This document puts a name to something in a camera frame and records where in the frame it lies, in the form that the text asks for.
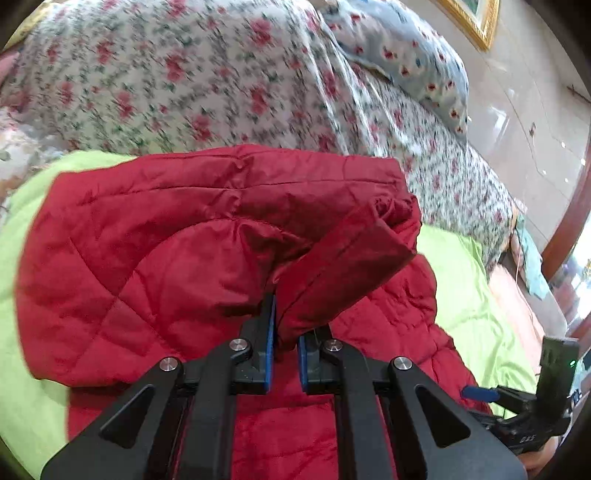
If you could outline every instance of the red flower pattern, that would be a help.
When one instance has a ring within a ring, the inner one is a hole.
[[[268,92],[261,85],[251,88],[252,113],[255,115],[262,115],[268,110],[269,105],[267,105],[267,100],[265,99],[268,95]]]
[[[251,29],[254,33],[251,38],[257,47],[265,47],[272,44],[273,37],[269,33],[271,31],[271,22],[266,18],[260,18],[252,22]]]
[[[396,126],[398,128],[402,128],[404,126],[402,123],[402,112],[400,110],[396,110],[394,112],[394,121],[396,122]]]
[[[96,46],[96,54],[99,56],[99,63],[105,65],[113,56],[111,47],[115,45],[110,40],[102,40]]]
[[[49,58],[49,63],[51,65],[53,65],[58,57],[58,53],[57,53],[57,48],[59,47],[59,43],[58,42],[52,42],[51,45],[49,45],[49,48],[47,49],[47,57]]]
[[[74,94],[72,93],[72,82],[62,82],[59,88],[59,95],[61,104],[65,106],[69,106],[74,99]]]
[[[414,168],[414,157],[408,156],[404,158],[402,162],[402,169],[406,175],[409,175]]]
[[[185,72],[181,64],[187,63],[187,60],[178,53],[169,54],[164,63],[167,69],[166,78],[171,82],[176,83],[184,76]]]
[[[196,115],[191,121],[193,138],[198,142],[207,142],[212,139],[212,132],[209,129],[210,121],[206,115]]]
[[[187,11],[185,0],[168,0],[168,14],[177,18]]]
[[[312,32],[318,32],[320,28],[320,22],[318,21],[318,16],[315,12],[311,10],[306,10],[306,26],[312,30]]]
[[[331,70],[324,70],[322,72],[322,82],[324,84],[324,89],[326,90],[326,93],[328,93],[329,97],[332,100],[336,100],[337,98],[339,98],[339,91],[336,87],[336,77]]]
[[[134,106],[131,105],[131,94],[126,90],[119,92],[115,103],[117,104],[119,110],[119,119],[120,120],[127,120],[131,117],[134,113]]]
[[[100,9],[103,12],[106,12],[106,11],[110,10],[111,8],[113,8],[115,5],[117,5],[117,0],[105,0],[100,5]]]
[[[321,152],[331,152],[336,148],[334,135],[318,135],[318,149]]]

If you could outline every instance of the lime green blanket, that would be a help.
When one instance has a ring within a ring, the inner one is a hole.
[[[131,158],[96,151],[63,157],[13,195],[0,233],[0,437],[35,478],[66,443],[67,388],[34,379],[20,350],[12,291],[27,230],[59,173],[111,167]],[[534,391],[525,353],[486,284],[480,245],[424,225],[418,250],[437,278],[436,322],[453,337],[477,382]]]

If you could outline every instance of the pink cloth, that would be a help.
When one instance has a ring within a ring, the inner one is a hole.
[[[0,85],[4,82],[6,76],[12,70],[16,63],[20,52],[14,48],[7,50],[0,54]]]
[[[525,350],[528,361],[537,375],[540,373],[540,356],[544,329],[505,267],[497,265],[489,282],[492,295],[501,308],[513,331]]]

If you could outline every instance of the red quilted jacket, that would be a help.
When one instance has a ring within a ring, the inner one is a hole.
[[[335,337],[384,361],[410,357],[485,408],[460,399],[475,381],[434,324],[419,229],[416,198],[383,158],[246,145],[65,173],[21,260],[25,358],[36,377],[76,387],[73,436],[162,357],[234,338],[275,289],[286,353],[271,393],[238,401],[233,478],[336,479],[331,398],[302,393],[291,349],[307,329],[334,319]]]

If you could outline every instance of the pillow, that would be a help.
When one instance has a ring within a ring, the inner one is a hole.
[[[431,25],[397,0],[338,0],[320,13],[349,60],[385,75],[466,141],[466,69]]]

